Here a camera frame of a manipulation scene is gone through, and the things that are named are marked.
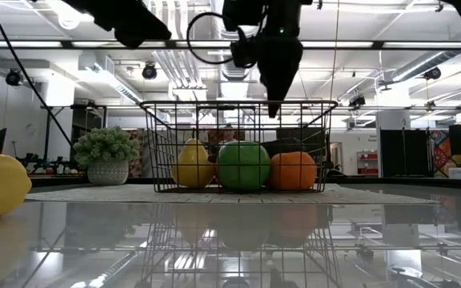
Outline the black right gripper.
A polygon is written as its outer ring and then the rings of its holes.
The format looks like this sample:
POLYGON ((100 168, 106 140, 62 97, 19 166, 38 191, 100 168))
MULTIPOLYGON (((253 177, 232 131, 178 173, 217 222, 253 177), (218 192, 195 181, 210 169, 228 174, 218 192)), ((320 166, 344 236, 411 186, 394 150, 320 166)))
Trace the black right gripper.
MULTIPOLYGON (((283 100, 299 69, 303 46, 299 41, 301 9, 313 0, 260 0, 265 24, 256 38, 259 45, 260 82, 267 89, 268 100, 283 100)), ((268 102, 268 116, 275 118, 280 101, 268 102)))

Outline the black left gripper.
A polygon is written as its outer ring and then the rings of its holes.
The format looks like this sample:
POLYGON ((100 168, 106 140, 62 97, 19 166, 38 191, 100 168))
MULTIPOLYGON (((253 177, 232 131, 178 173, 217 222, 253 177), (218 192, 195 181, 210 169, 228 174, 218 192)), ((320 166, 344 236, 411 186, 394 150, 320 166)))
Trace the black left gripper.
POLYGON ((126 47, 138 47, 145 40, 170 40, 167 26, 146 7, 143 0, 96 0, 94 23, 126 47))

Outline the wire basket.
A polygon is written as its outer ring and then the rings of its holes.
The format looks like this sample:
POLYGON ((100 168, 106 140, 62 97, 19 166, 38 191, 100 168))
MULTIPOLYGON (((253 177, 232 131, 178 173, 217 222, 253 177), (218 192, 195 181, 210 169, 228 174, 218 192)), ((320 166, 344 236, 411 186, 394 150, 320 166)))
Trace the wire basket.
POLYGON ((143 102, 146 114, 146 139, 150 150, 152 179, 157 192, 209 193, 321 193, 325 189, 330 149, 331 115, 338 104, 329 100, 283 100, 275 118, 268 116, 268 102, 261 100, 227 101, 155 101, 143 102), (233 191, 218 181, 218 152, 226 143, 217 143, 217 129, 230 123, 238 132, 238 141, 269 142, 277 140, 278 128, 321 127, 326 135, 326 155, 312 158, 317 166, 317 178, 311 190, 281 191, 269 187, 269 177, 261 190, 233 191), (178 185, 172 167, 184 143, 198 139, 214 164, 214 177, 204 188, 178 185))

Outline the orange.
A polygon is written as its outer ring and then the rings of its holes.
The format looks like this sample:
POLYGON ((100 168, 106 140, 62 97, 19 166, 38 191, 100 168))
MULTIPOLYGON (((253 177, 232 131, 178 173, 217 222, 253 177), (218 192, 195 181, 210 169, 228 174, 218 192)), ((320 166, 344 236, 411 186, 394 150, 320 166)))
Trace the orange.
POLYGON ((276 154, 271 158, 269 187, 281 191, 311 190, 317 178, 315 160, 306 152, 276 154))

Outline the green apple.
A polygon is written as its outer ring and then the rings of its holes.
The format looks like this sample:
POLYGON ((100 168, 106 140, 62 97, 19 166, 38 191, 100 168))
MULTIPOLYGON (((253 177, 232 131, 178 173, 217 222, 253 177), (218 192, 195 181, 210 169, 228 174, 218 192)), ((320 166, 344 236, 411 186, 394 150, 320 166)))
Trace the green apple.
POLYGON ((218 181, 227 190, 261 190, 270 170, 270 156, 257 142, 227 142, 218 152, 218 181))

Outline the yellow pear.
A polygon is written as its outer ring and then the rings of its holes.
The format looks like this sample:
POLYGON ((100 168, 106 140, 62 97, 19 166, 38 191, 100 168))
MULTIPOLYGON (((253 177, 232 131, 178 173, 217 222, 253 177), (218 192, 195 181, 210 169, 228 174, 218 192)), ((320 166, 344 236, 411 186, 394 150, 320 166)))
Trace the yellow pear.
POLYGON ((209 154, 203 144, 195 138, 188 139, 172 167, 173 179, 189 188, 204 188, 214 177, 214 164, 208 161, 209 154))

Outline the black ceiling lamp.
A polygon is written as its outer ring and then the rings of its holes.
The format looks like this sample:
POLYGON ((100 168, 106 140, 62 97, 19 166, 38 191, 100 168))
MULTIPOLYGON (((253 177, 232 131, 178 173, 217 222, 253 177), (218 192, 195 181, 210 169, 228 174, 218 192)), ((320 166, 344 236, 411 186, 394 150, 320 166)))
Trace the black ceiling lamp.
POLYGON ((19 68, 12 68, 6 75, 5 81, 8 86, 21 86, 24 82, 24 75, 19 68))
POLYGON ((442 72, 440 70, 440 68, 438 68, 437 66, 432 68, 431 70, 428 70, 426 71, 424 74, 423 74, 423 78, 426 80, 426 81, 429 81, 429 80, 438 80, 442 75, 442 72))
POLYGON ((142 77, 146 80, 156 79, 157 77, 157 70, 155 68, 154 62, 146 62, 145 66, 142 70, 142 77))
POLYGON ((349 99, 348 106, 353 109, 357 110, 362 106, 366 105, 366 99, 363 95, 357 95, 349 99))

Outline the person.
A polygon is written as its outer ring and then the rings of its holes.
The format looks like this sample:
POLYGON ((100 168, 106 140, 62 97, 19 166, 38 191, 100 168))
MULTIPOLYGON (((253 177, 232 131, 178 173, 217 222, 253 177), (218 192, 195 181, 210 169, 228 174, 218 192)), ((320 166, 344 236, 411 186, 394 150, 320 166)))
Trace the person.
POLYGON ((217 129, 215 140, 217 143, 235 142, 239 140, 239 132, 227 123, 222 129, 217 129))

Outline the shelf with red bins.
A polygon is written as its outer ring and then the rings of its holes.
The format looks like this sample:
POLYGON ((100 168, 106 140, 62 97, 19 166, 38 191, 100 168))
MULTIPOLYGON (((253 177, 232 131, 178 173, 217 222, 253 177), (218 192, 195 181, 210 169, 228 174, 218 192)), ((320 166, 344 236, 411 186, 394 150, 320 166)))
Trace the shelf with red bins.
POLYGON ((357 153, 358 175, 377 177, 379 175, 378 153, 376 150, 364 150, 357 153))

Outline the green plant in white pot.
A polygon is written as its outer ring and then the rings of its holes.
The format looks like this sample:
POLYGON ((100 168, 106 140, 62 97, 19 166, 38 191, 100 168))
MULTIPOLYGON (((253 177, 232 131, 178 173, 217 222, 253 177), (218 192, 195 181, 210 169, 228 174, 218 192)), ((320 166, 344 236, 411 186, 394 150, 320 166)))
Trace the green plant in white pot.
POLYGON ((93 129, 73 145, 74 159, 90 183, 119 186, 126 182, 130 162, 138 157, 138 141, 119 127, 93 129))

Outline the black partition panel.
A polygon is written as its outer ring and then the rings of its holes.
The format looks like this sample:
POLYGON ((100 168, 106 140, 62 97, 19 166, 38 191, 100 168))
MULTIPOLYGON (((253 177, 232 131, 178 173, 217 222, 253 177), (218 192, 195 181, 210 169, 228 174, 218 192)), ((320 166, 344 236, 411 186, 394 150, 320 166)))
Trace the black partition panel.
POLYGON ((384 178, 431 176, 425 130, 381 130, 380 152, 384 178))

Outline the colourful patchwork quilt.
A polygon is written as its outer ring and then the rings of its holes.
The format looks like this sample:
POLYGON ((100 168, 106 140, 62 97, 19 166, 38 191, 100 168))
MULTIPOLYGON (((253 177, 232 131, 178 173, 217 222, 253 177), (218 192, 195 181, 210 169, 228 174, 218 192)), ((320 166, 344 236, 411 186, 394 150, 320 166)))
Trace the colourful patchwork quilt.
POLYGON ((449 178, 449 169, 461 167, 461 155, 451 152, 447 130, 430 130, 432 171, 435 178, 449 178))

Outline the silver ventilation duct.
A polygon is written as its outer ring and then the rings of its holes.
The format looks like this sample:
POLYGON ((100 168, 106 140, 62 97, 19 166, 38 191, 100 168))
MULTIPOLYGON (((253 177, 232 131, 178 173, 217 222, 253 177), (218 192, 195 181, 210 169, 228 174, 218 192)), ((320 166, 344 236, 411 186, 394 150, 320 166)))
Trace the silver ventilation duct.
MULTIPOLYGON (((211 11, 218 14, 222 14, 223 4, 224 0, 210 0, 211 11)), ((231 32, 226 30, 223 24, 223 20, 221 18, 213 17, 212 22, 214 27, 214 36, 218 40, 234 41, 239 39, 239 35, 237 32, 231 32)), ((255 36, 259 30, 257 26, 241 26, 241 28, 248 38, 251 36, 255 36)), ((250 72, 250 69, 236 67, 232 61, 223 64, 221 68, 222 76, 229 81, 249 80, 250 72)))

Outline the black aluminium rig frame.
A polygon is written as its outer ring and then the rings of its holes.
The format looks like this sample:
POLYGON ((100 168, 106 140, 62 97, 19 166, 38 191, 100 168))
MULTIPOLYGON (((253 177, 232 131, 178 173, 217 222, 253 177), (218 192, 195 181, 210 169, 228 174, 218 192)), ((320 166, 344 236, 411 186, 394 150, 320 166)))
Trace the black aluminium rig frame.
MULTIPOLYGON (((87 177, 42 177, 32 178, 32 187, 79 186, 89 184, 87 177)), ((409 186, 435 186, 461 189, 461 179, 449 178, 363 178, 363 177, 330 177, 326 183, 331 184, 389 184, 409 186)))

